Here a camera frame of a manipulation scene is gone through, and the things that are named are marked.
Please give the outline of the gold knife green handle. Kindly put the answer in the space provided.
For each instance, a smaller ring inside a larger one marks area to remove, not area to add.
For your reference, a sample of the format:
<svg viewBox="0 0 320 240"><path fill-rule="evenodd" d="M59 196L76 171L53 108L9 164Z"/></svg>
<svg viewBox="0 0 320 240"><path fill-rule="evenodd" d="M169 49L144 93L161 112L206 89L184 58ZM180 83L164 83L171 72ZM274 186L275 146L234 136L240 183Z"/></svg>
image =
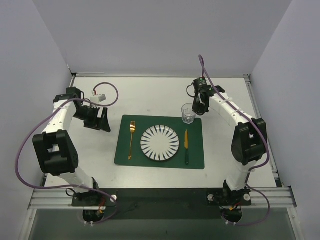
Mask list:
<svg viewBox="0 0 320 240"><path fill-rule="evenodd" d="M189 164L189 140L188 140L188 130L184 133L184 148L185 148L185 164Z"/></svg>

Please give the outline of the gold fork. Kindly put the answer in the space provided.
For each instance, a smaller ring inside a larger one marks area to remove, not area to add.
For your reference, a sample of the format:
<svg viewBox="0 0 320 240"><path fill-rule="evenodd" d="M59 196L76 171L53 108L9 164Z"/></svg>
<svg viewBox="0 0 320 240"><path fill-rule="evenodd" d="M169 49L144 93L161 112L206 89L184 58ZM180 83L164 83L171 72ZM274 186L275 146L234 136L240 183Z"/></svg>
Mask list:
<svg viewBox="0 0 320 240"><path fill-rule="evenodd" d="M128 160L131 160L132 158L132 145L133 145L133 135L136 131L136 122L132 120L130 122L130 144L129 144L129 154L128 154Z"/></svg>

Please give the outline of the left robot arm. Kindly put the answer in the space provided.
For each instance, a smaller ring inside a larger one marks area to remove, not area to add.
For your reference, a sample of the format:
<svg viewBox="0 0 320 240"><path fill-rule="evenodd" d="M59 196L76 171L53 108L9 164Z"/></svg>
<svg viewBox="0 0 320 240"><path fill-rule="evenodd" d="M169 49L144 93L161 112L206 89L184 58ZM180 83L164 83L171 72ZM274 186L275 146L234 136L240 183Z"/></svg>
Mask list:
<svg viewBox="0 0 320 240"><path fill-rule="evenodd" d="M111 132L108 108L100 104L107 98L104 94L92 93L89 105L84 105L83 93L76 87L69 87L65 94L53 100L52 116L40 134L32 138L32 143L40 169L45 174L59 177L73 185L77 194L91 206L100 203L102 193L93 177L88 176L79 166L79 155L68 133L74 118L83 121L88 129Z"/></svg>

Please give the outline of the clear drinking glass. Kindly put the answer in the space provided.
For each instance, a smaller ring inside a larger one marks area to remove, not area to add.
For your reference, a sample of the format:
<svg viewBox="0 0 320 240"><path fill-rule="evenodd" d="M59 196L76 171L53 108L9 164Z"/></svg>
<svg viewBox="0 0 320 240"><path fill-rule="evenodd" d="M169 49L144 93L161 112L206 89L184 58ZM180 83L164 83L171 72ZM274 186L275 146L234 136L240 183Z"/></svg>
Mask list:
<svg viewBox="0 0 320 240"><path fill-rule="evenodd" d="M192 124L196 118L196 113L193 111L193 104L186 103L181 107L181 118L185 124Z"/></svg>

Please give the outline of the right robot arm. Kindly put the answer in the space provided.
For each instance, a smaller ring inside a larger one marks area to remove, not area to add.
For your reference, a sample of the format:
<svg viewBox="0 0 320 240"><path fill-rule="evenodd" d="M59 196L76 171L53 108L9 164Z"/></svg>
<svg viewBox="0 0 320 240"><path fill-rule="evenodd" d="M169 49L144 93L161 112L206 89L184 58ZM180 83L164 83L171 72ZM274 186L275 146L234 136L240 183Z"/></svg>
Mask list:
<svg viewBox="0 0 320 240"><path fill-rule="evenodd" d="M267 152L267 125L242 111L220 86L210 86L204 77L191 84L194 88L192 111L198 116L215 110L234 129L231 142L233 167L223 183L221 197L233 204L244 194L246 183L257 162Z"/></svg>

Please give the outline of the dark green placemat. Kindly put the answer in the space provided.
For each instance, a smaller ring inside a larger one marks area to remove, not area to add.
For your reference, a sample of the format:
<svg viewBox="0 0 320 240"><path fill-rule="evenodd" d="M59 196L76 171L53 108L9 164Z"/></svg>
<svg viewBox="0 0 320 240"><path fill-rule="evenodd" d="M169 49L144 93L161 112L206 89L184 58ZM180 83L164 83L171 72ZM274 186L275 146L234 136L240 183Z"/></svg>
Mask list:
<svg viewBox="0 0 320 240"><path fill-rule="evenodd" d="M135 133L132 142L132 157L128 160L130 149L130 123L135 121ZM172 128L179 137L177 154L167 161L153 161L147 158L141 149L140 142L145 130L152 126ZM189 164L185 164L185 131L188 130ZM202 121L197 118L192 124L185 124L180 117L123 115L121 119L114 163L119 166L195 169L205 168Z"/></svg>

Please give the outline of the white blue striped plate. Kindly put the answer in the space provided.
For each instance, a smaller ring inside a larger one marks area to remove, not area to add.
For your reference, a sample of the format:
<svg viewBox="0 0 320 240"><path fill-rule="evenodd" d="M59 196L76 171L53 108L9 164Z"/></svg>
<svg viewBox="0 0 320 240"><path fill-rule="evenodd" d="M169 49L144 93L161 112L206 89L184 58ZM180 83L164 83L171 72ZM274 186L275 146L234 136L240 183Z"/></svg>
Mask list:
<svg viewBox="0 0 320 240"><path fill-rule="evenodd" d="M148 159L164 162L177 154L180 139L172 128L165 125L154 125L143 132L140 147Z"/></svg>

